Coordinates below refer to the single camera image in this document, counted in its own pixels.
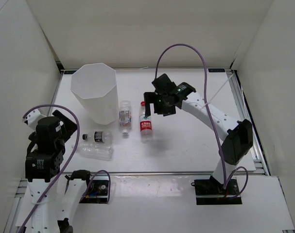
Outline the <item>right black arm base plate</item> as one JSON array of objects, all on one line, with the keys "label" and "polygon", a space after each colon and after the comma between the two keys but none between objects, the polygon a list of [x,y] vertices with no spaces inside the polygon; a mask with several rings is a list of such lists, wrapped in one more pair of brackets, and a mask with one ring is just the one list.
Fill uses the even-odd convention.
[{"label": "right black arm base plate", "polygon": [[196,205],[241,205],[242,198],[236,179],[231,179],[226,189],[212,179],[198,179],[191,183],[195,189]]}]

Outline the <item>blue white label plastic bottle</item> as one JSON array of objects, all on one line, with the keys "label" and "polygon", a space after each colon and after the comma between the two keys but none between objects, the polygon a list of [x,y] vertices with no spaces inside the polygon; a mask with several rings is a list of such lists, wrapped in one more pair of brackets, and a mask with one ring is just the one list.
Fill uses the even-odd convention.
[{"label": "blue white label plastic bottle", "polygon": [[119,103],[119,129],[123,138],[128,138],[132,129],[132,105],[128,100]]}]

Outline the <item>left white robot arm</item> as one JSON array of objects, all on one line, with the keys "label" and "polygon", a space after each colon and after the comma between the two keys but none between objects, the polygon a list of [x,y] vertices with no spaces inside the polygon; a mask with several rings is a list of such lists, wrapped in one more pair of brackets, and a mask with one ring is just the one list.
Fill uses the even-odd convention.
[{"label": "left white robot arm", "polygon": [[71,233],[72,220],[83,194],[92,192],[90,172],[76,170],[67,178],[68,186],[57,199],[57,181],[64,160],[65,143],[76,132],[77,125],[60,111],[44,116],[33,110],[26,117],[35,131],[29,136],[25,161],[25,177],[33,206],[26,221],[33,233]]}]

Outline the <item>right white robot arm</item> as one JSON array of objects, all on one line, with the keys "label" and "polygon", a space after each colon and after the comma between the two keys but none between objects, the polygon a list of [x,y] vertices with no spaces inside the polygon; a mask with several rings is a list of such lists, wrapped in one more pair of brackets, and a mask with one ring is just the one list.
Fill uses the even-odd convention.
[{"label": "right white robot arm", "polygon": [[152,81],[155,90],[145,92],[145,116],[154,113],[170,116],[179,108],[191,114],[213,130],[219,148],[220,161],[214,170],[210,189],[215,194],[223,193],[240,160],[253,147],[252,123],[234,119],[214,106],[210,106],[194,87],[186,82],[176,85],[167,74]]}]

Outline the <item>red label plastic bottle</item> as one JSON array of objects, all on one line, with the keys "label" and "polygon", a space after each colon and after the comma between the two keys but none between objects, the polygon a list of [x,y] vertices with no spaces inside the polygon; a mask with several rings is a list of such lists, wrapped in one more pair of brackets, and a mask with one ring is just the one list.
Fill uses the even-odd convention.
[{"label": "red label plastic bottle", "polygon": [[151,117],[145,116],[145,102],[142,101],[140,103],[139,109],[139,128],[140,128],[140,135],[143,143],[148,143],[153,138],[153,131],[152,131],[152,121]]}]

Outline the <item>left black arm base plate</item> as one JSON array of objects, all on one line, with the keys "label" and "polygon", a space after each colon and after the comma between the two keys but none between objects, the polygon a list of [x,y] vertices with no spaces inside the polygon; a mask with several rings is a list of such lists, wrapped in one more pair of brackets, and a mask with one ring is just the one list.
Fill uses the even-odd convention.
[{"label": "left black arm base plate", "polygon": [[88,191],[82,196],[81,204],[108,204],[110,200],[111,179],[107,174],[97,175]]}]

